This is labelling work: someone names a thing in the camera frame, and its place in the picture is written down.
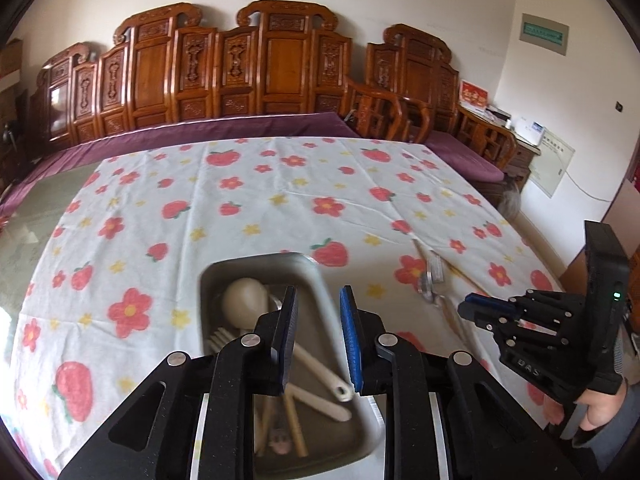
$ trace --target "silver bolt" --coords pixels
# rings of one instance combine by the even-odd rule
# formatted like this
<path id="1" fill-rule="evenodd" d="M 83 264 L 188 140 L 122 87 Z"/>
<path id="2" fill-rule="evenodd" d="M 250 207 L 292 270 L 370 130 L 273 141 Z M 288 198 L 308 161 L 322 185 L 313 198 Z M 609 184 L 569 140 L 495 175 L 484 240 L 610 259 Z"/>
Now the silver bolt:
<path id="1" fill-rule="evenodd" d="M 394 346 L 398 342 L 398 338 L 393 334 L 383 334 L 378 338 L 378 342 L 382 346 Z"/>
<path id="2" fill-rule="evenodd" d="M 260 344 L 260 336 L 257 334 L 246 334 L 242 336 L 240 342 L 242 343 L 242 346 L 256 346 Z"/>
<path id="3" fill-rule="evenodd" d="M 466 352 L 456 352 L 453 354 L 453 362 L 460 366 L 469 366 L 471 364 L 471 355 Z"/>
<path id="4" fill-rule="evenodd" d="M 173 352 L 172 354 L 169 354 L 169 357 L 166 359 L 169 366 L 180 366 L 181 364 L 184 364 L 186 360 L 187 356 L 182 352 Z"/>

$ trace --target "paper notice on wall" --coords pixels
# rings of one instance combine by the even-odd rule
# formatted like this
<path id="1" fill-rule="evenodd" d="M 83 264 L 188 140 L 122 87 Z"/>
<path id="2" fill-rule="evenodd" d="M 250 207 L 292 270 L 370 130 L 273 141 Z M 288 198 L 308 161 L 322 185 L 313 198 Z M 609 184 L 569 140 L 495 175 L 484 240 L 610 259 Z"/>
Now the paper notice on wall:
<path id="1" fill-rule="evenodd" d="M 575 150 L 549 130 L 545 130 L 540 145 L 540 155 L 535 156 L 529 167 L 530 179 L 551 198 L 569 166 Z"/>

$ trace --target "gray sleeve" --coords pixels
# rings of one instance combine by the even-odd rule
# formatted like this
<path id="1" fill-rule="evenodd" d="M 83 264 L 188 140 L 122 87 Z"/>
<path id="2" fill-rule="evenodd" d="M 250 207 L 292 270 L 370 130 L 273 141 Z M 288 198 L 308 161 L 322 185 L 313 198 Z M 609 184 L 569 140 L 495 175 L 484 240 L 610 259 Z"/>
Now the gray sleeve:
<path id="1" fill-rule="evenodd" d="M 640 383 L 629 386 L 625 401 L 610 423 L 603 426 L 589 440 L 578 442 L 574 447 L 593 451 L 600 471 L 604 471 L 616 457 L 640 418 Z"/>

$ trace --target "purple fabric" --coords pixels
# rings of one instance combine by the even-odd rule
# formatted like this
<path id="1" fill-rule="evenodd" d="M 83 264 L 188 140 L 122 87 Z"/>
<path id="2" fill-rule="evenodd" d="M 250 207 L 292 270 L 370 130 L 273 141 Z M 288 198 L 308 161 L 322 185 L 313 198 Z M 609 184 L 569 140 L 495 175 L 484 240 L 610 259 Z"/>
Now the purple fabric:
<path id="1" fill-rule="evenodd" d="M 467 181 L 502 182 L 504 180 L 502 170 L 488 160 L 484 160 L 452 135 L 433 131 L 427 137 L 425 144 Z"/>
<path id="2" fill-rule="evenodd" d="M 80 144 L 44 158 L 5 197 L 4 202 L 0 204 L 0 217 L 11 216 L 40 179 L 62 171 L 142 150 L 244 137 L 356 138 L 358 136 L 334 113 L 211 119 L 144 128 Z"/>

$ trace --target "tablecloth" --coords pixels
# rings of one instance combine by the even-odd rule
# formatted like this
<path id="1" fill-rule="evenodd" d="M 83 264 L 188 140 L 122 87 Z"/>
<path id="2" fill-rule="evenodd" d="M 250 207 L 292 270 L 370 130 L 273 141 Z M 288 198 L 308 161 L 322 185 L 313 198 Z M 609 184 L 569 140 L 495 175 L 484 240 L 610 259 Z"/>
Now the tablecloth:
<path id="1" fill-rule="evenodd" d="M 462 340 L 416 293 L 440 254 L 452 304 L 556 287 L 513 228 L 424 146 L 271 138 L 186 144 L 105 160 L 60 219 L 27 291 L 12 354 L 14 438 L 54 476 L 171 351 L 202 355 L 198 276 L 251 254 L 308 254 L 337 303 L 429 352 L 469 348 L 542 420 L 542 395 L 497 359 L 489 333 Z"/>

